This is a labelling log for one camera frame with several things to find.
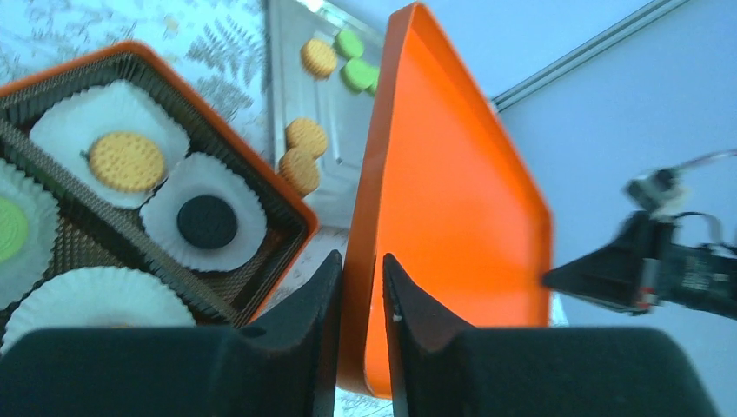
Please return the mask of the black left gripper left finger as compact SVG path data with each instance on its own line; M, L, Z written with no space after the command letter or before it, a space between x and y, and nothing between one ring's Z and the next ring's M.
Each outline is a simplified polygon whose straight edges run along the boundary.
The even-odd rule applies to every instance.
M342 256L244 328L48 329L1 361L4 416L330 416Z

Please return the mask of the stainless steel tray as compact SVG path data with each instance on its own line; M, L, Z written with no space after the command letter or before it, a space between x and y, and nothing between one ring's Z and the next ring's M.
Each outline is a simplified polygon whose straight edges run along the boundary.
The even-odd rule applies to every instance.
M304 69L300 50L312 38L332 44L340 30L350 29L365 46L364 59L377 65L384 37L329 1L270 1L267 27L274 159L287 150L284 130L290 122L307 117L320 124L328 134L327 151L317 160L321 183L304 200L322 225L348 229L374 98L349 89L339 70L325 80L314 78Z

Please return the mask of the orange cookie tin box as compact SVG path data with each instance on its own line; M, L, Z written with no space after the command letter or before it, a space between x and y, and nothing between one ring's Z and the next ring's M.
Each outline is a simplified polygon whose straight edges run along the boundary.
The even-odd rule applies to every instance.
M30 141L44 111L78 92L124 80L143 89L183 126L194 151L223 162L256 192L267 225L255 255L226 273L199 273L175 262L143 231L135 210L115 208ZM126 41L1 88L1 157L57 199L60 229L45 281L76 268L114 266L156 275L204 323L246 326L303 251L315 214L272 168L143 43Z

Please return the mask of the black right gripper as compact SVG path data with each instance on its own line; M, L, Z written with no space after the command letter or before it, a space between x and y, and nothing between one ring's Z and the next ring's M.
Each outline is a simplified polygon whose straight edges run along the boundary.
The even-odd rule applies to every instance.
M702 217L709 241L689 247L676 241L681 220ZM653 218L635 211L621 235L630 246L609 243L553 268L541 284L614 311L646 314L667 301L736 319L736 247L722 239L713 215L686 211Z

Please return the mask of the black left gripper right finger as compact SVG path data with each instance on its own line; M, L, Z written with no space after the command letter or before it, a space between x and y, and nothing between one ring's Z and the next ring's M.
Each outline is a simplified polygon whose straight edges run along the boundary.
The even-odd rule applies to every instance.
M382 261L397 416L715 416L655 328L478 328Z

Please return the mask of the orange tin lid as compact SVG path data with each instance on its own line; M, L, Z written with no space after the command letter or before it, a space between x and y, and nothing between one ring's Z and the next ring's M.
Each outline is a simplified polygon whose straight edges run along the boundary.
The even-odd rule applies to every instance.
M391 395L385 255L477 327L545 327L552 237L533 177L430 9L393 13L344 261L338 386Z

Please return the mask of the black cookie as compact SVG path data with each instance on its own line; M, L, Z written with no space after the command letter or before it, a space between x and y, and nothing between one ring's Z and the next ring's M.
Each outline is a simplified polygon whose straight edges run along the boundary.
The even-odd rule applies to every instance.
M195 248L224 248L236 237L238 220L235 211L214 195L198 195L187 200L176 216L182 238Z

